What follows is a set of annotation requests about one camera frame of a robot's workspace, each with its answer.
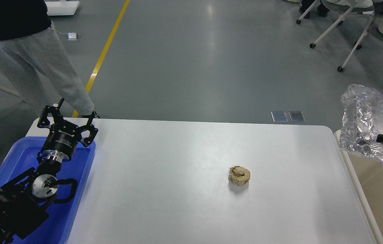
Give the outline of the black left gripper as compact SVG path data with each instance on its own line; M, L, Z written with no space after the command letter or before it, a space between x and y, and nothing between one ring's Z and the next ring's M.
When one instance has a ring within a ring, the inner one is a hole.
M83 126L65 123L60 112L64 101L65 99L61 98L56 106L46 105L38 119L37 127L50 130L40 153L43 156L48 156L50 153L57 151L64 155L64 162L69 162L76 151L78 142L81 142L86 148L92 144L98 133L98 128L95 128L92 122L93 119L99 118L99 116L96 111L92 111L89 115L81 115L81 118L88 119ZM89 135L83 138L82 133L86 131L89 132Z

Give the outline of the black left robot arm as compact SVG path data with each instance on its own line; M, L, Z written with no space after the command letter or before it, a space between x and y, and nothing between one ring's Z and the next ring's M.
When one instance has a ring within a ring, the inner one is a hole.
M99 118L93 111L84 125L76 125L60 112L64 99L54 106L46 105L38 119L38 128L49 134L39 150L38 166L31 167L0 187L0 244L10 244L16 235L25 239L48 218L52 204L66 204L78 192L78 180L58 179L64 162L71 161L78 144L89 147L98 129L92 124Z

